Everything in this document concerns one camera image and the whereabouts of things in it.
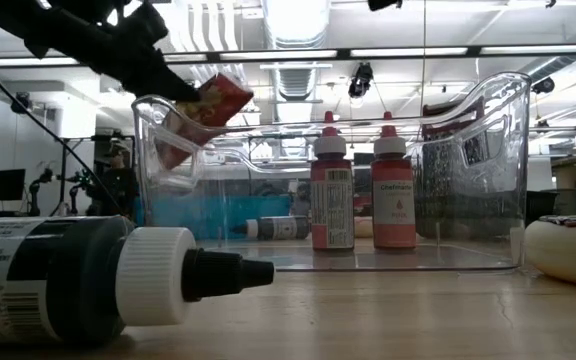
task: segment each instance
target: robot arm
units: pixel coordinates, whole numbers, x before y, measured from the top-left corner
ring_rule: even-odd
[[[130,16],[118,16],[116,26],[107,23],[113,10],[123,14],[130,1],[47,0],[51,7],[44,8],[40,0],[0,0],[0,28],[23,39],[34,56],[43,58],[55,49],[119,80],[137,97],[198,101],[197,91],[172,72],[154,48],[168,29],[153,5],[146,0]]]

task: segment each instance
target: blue object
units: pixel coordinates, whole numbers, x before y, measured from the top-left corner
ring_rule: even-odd
[[[289,196],[159,196],[152,200],[155,226],[185,227],[198,240],[244,239],[231,231],[248,219],[287,216]],[[135,205],[137,223],[143,226],[141,202]]]

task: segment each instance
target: white roll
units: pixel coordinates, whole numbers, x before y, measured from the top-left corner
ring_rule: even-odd
[[[526,260],[543,273],[576,282],[576,227],[535,221],[526,229]]]

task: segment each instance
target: bottle label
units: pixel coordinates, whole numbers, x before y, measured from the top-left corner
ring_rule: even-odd
[[[410,169],[379,169],[373,173],[373,238],[375,246],[417,245],[415,196]]]
[[[272,219],[273,239],[290,240],[297,237],[297,220],[293,217]]]
[[[16,278],[11,264],[17,251],[28,234],[44,221],[0,219],[0,342],[59,340],[48,319],[46,280],[11,280]]]
[[[313,246],[352,248],[355,244],[352,171],[313,172],[311,199]]]
[[[412,181],[373,182],[373,221],[384,225],[415,225]]]

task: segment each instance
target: red bottle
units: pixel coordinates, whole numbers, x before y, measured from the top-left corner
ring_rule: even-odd
[[[327,111],[325,123],[332,123]],[[310,168],[312,247],[314,250],[352,250],[355,247],[353,181],[346,140],[326,127],[315,140],[317,160]]]
[[[390,112],[384,114],[391,119]],[[404,160],[406,140],[394,126],[381,128],[375,141],[372,173],[373,242],[378,249],[414,249],[415,201],[410,161]]]

